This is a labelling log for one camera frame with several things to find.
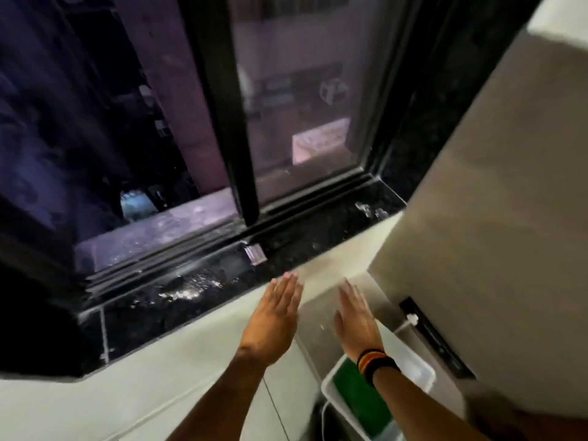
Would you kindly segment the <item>person's left hand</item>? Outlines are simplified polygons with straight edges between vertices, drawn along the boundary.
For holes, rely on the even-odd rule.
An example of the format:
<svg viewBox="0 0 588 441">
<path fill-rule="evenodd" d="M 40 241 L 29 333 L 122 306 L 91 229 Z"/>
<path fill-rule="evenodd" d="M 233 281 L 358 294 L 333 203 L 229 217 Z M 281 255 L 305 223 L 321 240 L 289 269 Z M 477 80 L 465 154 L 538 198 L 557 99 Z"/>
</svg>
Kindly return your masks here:
<svg viewBox="0 0 588 441">
<path fill-rule="evenodd" d="M 290 348 L 298 328 L 296 315 L 266 311 L 266 290 L 243 331 L 236 357 L 245 357 L 262 368 L 276 363 Z"/>
</svg>

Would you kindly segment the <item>person's right hand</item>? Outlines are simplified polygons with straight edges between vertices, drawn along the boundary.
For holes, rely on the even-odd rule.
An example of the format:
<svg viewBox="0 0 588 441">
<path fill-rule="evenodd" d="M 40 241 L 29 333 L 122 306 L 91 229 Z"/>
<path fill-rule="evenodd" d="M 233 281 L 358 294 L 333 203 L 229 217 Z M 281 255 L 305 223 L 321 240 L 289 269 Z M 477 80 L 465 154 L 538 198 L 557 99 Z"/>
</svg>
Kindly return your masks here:
<svg viewBox="0 0 588 441">
<path fill-rule="evenodd" d="M 363 294 L 345 279 L 338 289 L 340 311 L 345 321 L 345 337 L 338 337 L 342 349 L 356 363 L 367 349 L 384 351 L 380 331 Z"/>
</svg>

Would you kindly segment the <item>person's left forearm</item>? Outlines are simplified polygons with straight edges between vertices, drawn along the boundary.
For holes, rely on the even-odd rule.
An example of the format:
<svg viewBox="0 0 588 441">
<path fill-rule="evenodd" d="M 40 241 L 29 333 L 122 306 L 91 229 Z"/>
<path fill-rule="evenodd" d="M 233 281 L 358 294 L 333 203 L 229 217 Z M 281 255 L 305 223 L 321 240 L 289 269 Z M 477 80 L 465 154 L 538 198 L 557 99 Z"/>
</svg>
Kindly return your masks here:
<svg viewBox="0 0 588 441">
<path fill-rule="evenodd" d="M 269 358 L 259 352 L 239 348 L 225 371 L 166 441 L 239 441 L 270 364 Z"/>
</svg>

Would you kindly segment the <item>person's right forearm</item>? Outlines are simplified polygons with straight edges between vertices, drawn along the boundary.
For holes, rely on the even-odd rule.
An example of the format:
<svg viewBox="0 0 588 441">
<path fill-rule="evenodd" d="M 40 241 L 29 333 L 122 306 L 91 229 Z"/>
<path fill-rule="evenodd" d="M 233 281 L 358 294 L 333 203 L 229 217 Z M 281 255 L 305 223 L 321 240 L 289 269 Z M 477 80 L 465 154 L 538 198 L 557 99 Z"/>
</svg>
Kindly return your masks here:
<svg viewBox="0 0 588 441">
<path fill-rule="evenodd" d="M 372 381 L 406 441 L 490 441 L 392 367 L 379 368 Z"/>
</svg>

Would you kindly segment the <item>small clear plastic piece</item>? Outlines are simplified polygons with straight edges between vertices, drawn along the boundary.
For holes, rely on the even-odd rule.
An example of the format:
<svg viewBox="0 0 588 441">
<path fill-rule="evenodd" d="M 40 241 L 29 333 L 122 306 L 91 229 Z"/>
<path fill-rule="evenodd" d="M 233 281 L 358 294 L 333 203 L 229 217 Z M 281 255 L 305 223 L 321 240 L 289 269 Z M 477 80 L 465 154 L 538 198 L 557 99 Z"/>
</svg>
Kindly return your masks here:
<svg viewBox="0 0 588 441">
<path fill-rule="evenodd" d="M 259 266 L 268 260 L 259 243 L 246 244 L 244 250 L 252 266 Z"/>
</svg>

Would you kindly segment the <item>striped black orange wristbands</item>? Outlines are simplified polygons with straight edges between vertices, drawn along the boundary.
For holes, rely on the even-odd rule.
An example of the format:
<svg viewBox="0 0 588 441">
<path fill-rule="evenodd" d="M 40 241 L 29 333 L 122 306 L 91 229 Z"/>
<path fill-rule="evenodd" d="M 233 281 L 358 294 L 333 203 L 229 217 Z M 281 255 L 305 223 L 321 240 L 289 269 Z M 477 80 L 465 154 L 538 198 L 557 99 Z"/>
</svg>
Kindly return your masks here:
<svg viewBox="0 0 588 441">
<path fill-rule="evenodd" d="M 399 366 L 396 364 L 393 358 L 386 355 L 385 351 L 380 349 L 367 349 L 363 351 L 360 354 L 356 365 L 359 373 L 373 388 L 375 388 L 373 383 L 373 376 L 379 369 L 392 368 L 395 371 L 401 372 Z"/>
</svg>

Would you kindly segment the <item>white bin with green inside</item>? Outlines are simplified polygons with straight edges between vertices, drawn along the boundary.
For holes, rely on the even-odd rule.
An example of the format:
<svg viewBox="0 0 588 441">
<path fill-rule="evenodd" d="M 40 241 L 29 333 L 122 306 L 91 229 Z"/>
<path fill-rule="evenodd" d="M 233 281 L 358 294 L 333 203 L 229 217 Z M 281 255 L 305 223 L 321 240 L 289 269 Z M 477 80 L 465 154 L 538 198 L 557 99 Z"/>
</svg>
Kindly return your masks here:
<svg viewBox="0 0 588 441">
<path fill-rule="evenodd" d="M 436 372 L 391 330 L 377 321 L 386 353 L 405 377 L 429 394 Z M 363 441 L 406 441 L 396 419 L 376 389 L 368 385 L 355 363 L 342 355 L 322 380 L 322 394 Z"/>
</svg>

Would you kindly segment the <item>black stone window sill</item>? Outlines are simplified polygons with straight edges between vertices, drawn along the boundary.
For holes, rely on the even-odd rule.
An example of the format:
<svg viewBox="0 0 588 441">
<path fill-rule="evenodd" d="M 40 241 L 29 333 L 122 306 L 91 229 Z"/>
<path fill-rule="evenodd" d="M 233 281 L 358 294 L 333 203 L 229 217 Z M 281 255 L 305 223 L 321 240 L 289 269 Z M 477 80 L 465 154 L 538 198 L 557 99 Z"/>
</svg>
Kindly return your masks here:
<svg viewBox="0 0 588 441">
<path fill-rule="evenodd" d="M 272 216 L 253 230 L 184 251 L 106 289 L 80 315 L 91 344 L 84 374 L 108 366 L 394 216 L 406 202 L 383 180 L 353 182 Z M 252 266 L 244 250 L 268 258 Z"/>
</svg>

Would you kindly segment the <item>black wall socket panel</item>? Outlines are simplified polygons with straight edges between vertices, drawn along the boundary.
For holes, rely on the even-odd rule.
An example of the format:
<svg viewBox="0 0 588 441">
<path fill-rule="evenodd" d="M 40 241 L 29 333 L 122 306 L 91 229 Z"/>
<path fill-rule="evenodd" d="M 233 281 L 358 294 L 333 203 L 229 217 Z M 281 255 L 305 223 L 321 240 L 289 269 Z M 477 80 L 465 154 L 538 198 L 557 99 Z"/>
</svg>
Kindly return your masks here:
<svg viewBox="0 0 588 441">
<path fill-rule="evenodd" d="M 399 307 L 406 316 L 415 315 L 417 317 L 416 330 L 426 339 L 434 352 L 457 379 L 477 379 L 475 373 L 452 349 L 411 297 L 402 300 Z"/>
</svg>

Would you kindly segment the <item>black window frame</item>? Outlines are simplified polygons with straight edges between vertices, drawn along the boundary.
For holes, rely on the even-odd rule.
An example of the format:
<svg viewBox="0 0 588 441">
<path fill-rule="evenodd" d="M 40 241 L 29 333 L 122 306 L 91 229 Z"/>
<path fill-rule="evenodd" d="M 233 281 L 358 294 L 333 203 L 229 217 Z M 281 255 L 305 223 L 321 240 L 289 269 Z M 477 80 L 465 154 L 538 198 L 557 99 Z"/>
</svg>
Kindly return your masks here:
<svg viewBox="0 0 588 441">
<path fill-rule="evenodd" d="M 101 272 L 82 247 L 230 186 L 244 222 L 373 172 L 455 0 L 0 0 L 0 272 L 50 296 Z"/>
</svg>

